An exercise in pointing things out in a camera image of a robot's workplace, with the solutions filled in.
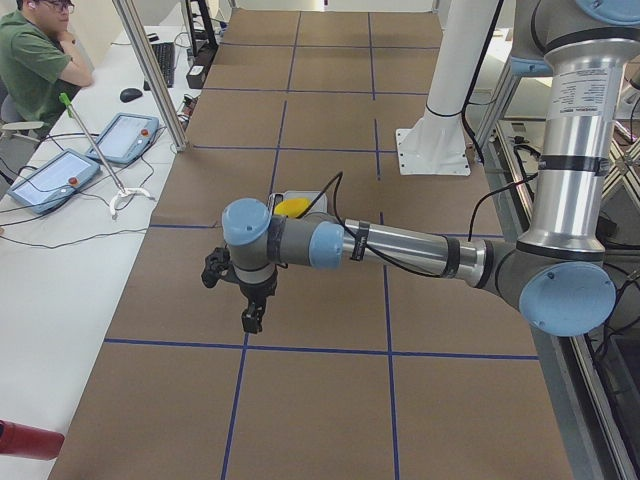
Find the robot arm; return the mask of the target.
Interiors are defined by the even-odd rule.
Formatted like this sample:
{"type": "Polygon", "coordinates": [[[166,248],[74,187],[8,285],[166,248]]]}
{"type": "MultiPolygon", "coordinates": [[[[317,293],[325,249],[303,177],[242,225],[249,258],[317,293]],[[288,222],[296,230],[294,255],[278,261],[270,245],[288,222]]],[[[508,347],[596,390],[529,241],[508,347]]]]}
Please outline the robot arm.
{"type": "Polygon", "coordinates": [[[493,293],[534,327],[559,337],[602,325],[616,290],[596,238],[602,189],[626,64],[639,53],[635,1],[521,1],[513,53],[552,78],[529,228],[515,243],[412,232],[337,214],[273,214],[245,198],[222,215],[220,266],[203,281],[236,283],[248,301],[242,325],[259,333],[277,268],[333,269],[376,260],[428,278],[456,278],[493,293]]]}

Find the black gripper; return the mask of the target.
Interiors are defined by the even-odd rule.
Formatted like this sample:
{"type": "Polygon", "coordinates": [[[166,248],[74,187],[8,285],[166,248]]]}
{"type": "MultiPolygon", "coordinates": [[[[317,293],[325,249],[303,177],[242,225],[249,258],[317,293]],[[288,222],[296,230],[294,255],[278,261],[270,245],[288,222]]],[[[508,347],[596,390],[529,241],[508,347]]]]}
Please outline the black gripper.
{"type": "Polygon", "coordinates": [[[249,301],[241,315],[243,330],[245,333],[258,334],[262,332],[262,320],[265,313],[265,301],[274,296],[277,289],[277,279],[269,278],[258,284],[240,282],[239,288],[244,297],[249,301]]]}

